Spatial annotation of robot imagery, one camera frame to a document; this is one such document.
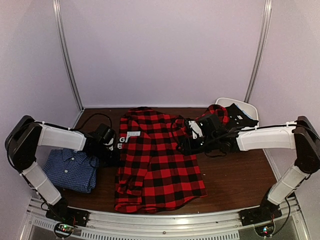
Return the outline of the red black plaid shirt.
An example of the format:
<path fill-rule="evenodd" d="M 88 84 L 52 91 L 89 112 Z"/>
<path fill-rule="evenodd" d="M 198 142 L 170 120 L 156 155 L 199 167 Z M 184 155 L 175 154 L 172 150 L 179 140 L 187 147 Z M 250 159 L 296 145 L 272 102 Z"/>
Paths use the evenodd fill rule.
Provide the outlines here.
<path fill-rule="evenodd" d="M 186 119 L 150 107 L 128 110 L 120 119 L 120 167 L 114 209 L 122 214 L 177 210 L 207 195 L 194 154 L 178 151 Z"/>

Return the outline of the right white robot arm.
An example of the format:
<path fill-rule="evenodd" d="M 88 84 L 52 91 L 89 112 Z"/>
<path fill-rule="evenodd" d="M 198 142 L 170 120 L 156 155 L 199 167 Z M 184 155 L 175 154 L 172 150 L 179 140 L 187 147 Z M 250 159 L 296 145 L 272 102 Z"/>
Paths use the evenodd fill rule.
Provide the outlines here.
<path fill-rule="evenodd" d="M 320 137 L 305 116 L 285 124 L 242 126 L 241 120 L 226 128 L 215 114 L 185 120 L 187 135 L 176 137 L 176 149 L 184 155 L 246 152 L 258 149 L 292 149 L 296 160 L 267 191 L 256 210 L 259 220 L 268 220 L 300 184 L 320 169 Z"/>

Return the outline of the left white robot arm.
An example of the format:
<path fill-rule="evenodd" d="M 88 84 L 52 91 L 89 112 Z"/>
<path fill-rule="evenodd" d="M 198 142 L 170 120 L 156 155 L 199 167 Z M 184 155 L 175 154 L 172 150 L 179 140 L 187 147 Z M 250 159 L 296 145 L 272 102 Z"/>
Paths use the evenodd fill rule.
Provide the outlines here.
<path fill-rule="evenodd" d="M 37 148 L 47 146 L 83 152 L 88 157 L 98 158 L 103 167 L 114 167 L 120 159 L 120 153 L 114 147 L 115 138 L 116 132 L 104 123 L 95 131 L 85 133 L 80 128 L 66 128 L 24 115 L 4 145 L 10 165 L 49 206 L 53 206 L 53 215 L 61 222 L 67 222 L 72 218 L 72 211 L 38 165 Z"/>

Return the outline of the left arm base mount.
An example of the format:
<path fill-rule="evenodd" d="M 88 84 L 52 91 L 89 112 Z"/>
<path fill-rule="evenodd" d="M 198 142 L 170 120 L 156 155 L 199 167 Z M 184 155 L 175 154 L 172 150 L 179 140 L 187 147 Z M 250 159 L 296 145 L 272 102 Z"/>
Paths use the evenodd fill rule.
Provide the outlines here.
<path fill-rule="evenodd" d="M 68 225 L 86 227 L 89 214 L 86 210 L 68 207 L 66 204 L 55 204 L 49 205 L 45 216 Z"/>

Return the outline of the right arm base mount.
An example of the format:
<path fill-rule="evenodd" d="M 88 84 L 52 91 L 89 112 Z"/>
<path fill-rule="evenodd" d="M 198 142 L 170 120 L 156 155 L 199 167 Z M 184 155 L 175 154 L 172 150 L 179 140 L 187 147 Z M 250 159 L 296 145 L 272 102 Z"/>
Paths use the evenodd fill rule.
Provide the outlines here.
<path fill-rule="evenodd" d="M 268 200 L 263 200 L 258 207 L 246 208 L 239 212 L 239 217 L 243 226 L 272 221 L 272 219 L 281 216 L 282 211 L 280 210 L 279 205 L 275 205 Z"/>

